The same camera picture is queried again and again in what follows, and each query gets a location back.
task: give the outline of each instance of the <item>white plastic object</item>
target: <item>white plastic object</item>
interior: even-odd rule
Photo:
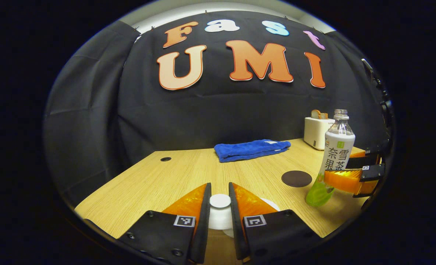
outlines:
[[[266,203],[268,203],[270,206],[272,206],[275,210],[280,211],[280,208],[271,200],[267,200],[266,198],[260,198],[261,200],[265,201]],[[231,223],[231,226],[229,228],[223,229],[223,233],[225,233],[227,236],[234,238],[234,230],[233,230],[233,220],[232,220],[232,216],[229,215],[229,222]]]
[[[305,118],[304,141],[316,149],[324,150],[324,134],[334,122],[334,119]]]
[[[210,218],[208,228],[216,230],[225,230],[233,228],[233,218],[231,215],[231,206],[224,208],[210,207]]]
[[[216,208],[224,208],[231,204],[231,197],[226,194],[216,194],[210,197],[210,204]]]

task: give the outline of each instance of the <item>blue letter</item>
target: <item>blue letter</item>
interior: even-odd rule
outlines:
[[[282,36],[288,36],[290,35],[290,32],[286,30],[286,27],[278,22],[273,21],[262,21],[262,24],[266,26],[265,28],[268,32],[272,34],[282,35]]]

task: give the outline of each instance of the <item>orange letter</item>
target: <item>orange letter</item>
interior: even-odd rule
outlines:
[[[167,34],[167,42],[164,44],[164,48],[171,47],[172,45],[183,42],[187,37],[182,34],[190,34],[191,27],[198,25],[198,22],[193,21],[173,29],[167,30],[164,34]]]
[[[321,59],[311,52],[305,52],[305,56],[309,59],[309,64],[311,66],[311,84],[315,87],[325,88],[326,83],[322,80],[321,66],[319,65]]]
[[[157,59],[159,63],[159,83],[168,90],[177,90],[189,87],[200,80],[203,73],[202,53],[206,45],[198,45],[185,50],[190,55],[190,71],[184,77],[176,77],[175,64],[178,52],[171,52]]]
[[[288,71],[285,59],[285,50],[287,49],[282,45],[267,43],[262,54],[244,40],[230,40],[226,43],[226,46],[233,49],[234,72],[229,75],[232,80],[246,81],[252,79],[252,73],[247,69],[246,63],[248,63],[260,79],[265,77],[269,65],[272,65],[272,71],[269,74],[270,80],[293,82],[293,77]]]

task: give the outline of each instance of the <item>green liquid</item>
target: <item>green liquid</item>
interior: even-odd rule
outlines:
[[[327,192],[326,185],[318,181],[319,177],[314,181],[306,196],[306,203],[313,207],[324,205],[331,198],[332,193],[334,193],[334,189],[329,193]]]

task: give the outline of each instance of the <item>plastic bottle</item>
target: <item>plastic bottle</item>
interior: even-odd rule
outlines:
[[[334,193],[334,188],[324,183],[325,170],[344,170],[355,142],[355,134],[349,126],[347,110],[334,111],[336,122],[326,131],[324,157],[318,176],[306,196],[311,206],[324,205]]]

